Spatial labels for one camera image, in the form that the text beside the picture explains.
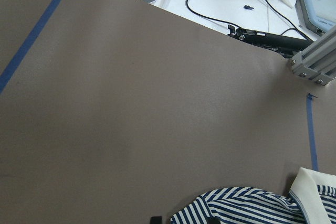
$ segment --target white collar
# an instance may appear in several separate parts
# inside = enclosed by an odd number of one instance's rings
[[[330,224],[317,185],[336,187],[336,176],[300,168],[289,194],[298,203],[308,224]]]

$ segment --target white table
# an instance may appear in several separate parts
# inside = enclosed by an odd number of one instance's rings
[[[310,38],[316,40],[319,36],[305,28],[300,17],[300,5],[290,8],[281,0],[268,0],[280,13],[289,18],[297,27]],[[191,13],[185,6],[185,0],[157,0],[152,3],[159,8],[202,24],[223,34],[228,34],[227,24],[213,22]],[[249,5],[253,10],[243,7]],[[209,17],[230,21],[241,27],[281,34],[291,25],[276,14],[264,0],[190,0],[190,6],[195,11]],[[153,22],[160,22],[160,17],[152,17]],[[287,36],[302,38],[295,31],[288,31]]]

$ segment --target blue painter's tape line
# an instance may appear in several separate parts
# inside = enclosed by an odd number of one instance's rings
[[[315,171],[319,171],[319,166],[317,162],[317,152],[315,145],[315,134],[314,134],[314,124],[313,124],[313,96],[312,94],[307,94],[307,121],[308,121],[308,133],[309,133],[309,144],[310,144],[310,156],[311,156],[311,166]]]
[[[36,38],[39,36],[44,26],[48,22],[49,18],[52,16],[53,12],[57,8],[61,0],[52,0],[48,5],[47,9],[42,14],[39,21],[33,27],[28,37],[25,39],[23,44],[20,46],[18,51],[15,53],[14,57],[11,59],[5,70],[0,76],[0,94],[6,87],[7,83],[13,76],[14,72],[20,65],[21,61],[25,58],[31,46],[34,44]]]

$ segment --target striped shirt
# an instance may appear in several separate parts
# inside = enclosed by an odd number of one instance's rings
[[[333,184],[325,175],[301,168],[290,197],[253,187],[212,190],[176,213],[171,224],[207,224],[214,217],[220,223],[336,224],[336,176],[327,175]]]

